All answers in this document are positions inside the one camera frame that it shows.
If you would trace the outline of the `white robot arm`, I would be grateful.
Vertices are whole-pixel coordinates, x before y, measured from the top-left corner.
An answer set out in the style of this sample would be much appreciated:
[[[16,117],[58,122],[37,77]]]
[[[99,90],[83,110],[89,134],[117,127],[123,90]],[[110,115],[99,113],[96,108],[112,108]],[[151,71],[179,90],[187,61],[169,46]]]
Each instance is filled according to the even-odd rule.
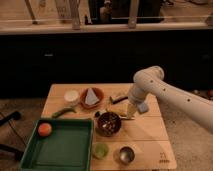
[[[163,79],[164,70],[160,66],[137,71],[128,92],[129,101],[138,105],[145,101],[148,93],[151,93],[179,108],[200,126],[213,133],[213,101],[169,85]]]

